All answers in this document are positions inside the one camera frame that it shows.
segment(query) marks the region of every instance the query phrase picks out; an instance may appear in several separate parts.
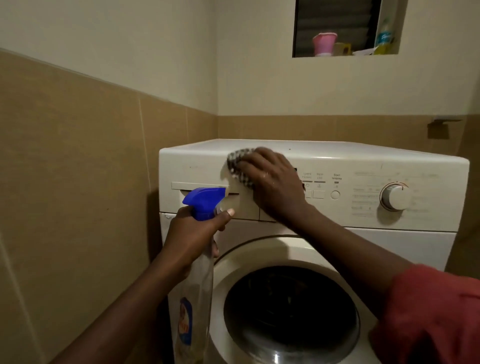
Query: person's right arm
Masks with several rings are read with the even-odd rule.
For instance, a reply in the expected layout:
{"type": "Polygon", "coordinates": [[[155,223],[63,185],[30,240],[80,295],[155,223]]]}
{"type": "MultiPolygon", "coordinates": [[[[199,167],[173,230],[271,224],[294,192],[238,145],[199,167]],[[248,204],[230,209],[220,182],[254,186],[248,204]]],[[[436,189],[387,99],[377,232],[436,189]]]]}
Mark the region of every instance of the person's right arm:
{"type": "Polygon", "coordinates": [[[380,317],[393,278],[412,263],[352,233],[305,201],[288,160],[267,148],[243,158],[239,169],[254,183],[254,199],[267,214],[307,240],[380,317]]]}

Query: plastic bottle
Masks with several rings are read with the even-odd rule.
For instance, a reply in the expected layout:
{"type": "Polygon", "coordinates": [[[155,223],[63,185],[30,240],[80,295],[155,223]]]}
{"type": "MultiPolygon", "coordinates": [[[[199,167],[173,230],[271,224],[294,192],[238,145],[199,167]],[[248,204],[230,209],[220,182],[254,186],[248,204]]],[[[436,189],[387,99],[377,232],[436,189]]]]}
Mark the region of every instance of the plastic bottle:
{"type": "Polygon", "coordinates": [[[392,29],[390,25],[390,19],[385,18],[380,28],[375,46],[377,49],[374,54],[387,54],[390,50],[390,43],[392,42],[392,29]]]}
{"type": "MultiPolygon", "coordinates": [[[[225,188],[197,188],[185,196],[183,203],[193,207],[192,216],[196,220],[209,220],[215,217],[216,206],[225,194],[225,188]]],[[[178,337],[175,345],[176,364],[204,362],[210,328],[212,290],[213,257],[212,246],[209,244],[192,264],[190,274],[182,288],[178,337]]]]}

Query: white washing machine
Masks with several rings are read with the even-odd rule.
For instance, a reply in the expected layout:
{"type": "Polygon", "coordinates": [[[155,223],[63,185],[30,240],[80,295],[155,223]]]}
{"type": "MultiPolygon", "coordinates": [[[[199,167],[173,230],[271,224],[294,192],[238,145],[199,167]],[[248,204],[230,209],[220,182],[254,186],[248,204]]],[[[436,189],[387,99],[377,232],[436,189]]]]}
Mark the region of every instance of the white washing machine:
{"type": "MultiPolygon", "coordinates": [[[[184,196],[197,187],[228,187],[221,207],[236,211],[216,236],[221,256],[206,363],[377,363],[368,308],[331,264],[261,211],[252,191],[230,176],[227,154],[257,146],[283,153],[305,184],[306,200],[330,219],[440,270],[460,223],[468,161],[345,142],[217,139],[160,150],[164,238],[184,196]]],[[[180,289],[168,295],[174,343],[180,289]]]]}

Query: cloth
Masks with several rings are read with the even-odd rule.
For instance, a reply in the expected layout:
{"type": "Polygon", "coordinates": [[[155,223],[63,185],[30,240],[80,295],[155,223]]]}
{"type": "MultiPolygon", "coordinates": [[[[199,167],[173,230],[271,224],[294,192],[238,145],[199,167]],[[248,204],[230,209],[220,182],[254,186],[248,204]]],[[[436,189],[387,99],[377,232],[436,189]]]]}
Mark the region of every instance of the cloth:
{"type": "Polygon", "coordinates": [[[248,178],[245,173],[243,173],[241,170],[238,168],[238,163],[241,161],[244,155],[253,153],[255,151],[255,148],[245,148],[245,149],[239,149],[234,152],[231,152],[227,156],[227,167],[230,173],[234,178],[240,181],[245,187],[253,189],[253,182],[248,178]]]}
{"type": "Polygon", "coordinates": [[[395,277],[370,342],[383,364],[480,363],[480,281],[413,266],[395,277]]]}

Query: washing machine door glass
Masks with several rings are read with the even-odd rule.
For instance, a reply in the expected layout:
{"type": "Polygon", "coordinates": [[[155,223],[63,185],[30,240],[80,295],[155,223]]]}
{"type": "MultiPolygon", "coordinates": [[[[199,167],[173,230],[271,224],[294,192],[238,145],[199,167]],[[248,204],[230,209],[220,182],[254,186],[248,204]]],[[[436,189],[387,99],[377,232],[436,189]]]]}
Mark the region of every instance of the washing machine door glass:
{"type": "Polygon", "coordinates": [[[227,294],[224,318],[236,344],[262,363],[338,363],[360,334],[350,296],[325,275],[295,266],[240,279],[227,294]]]}

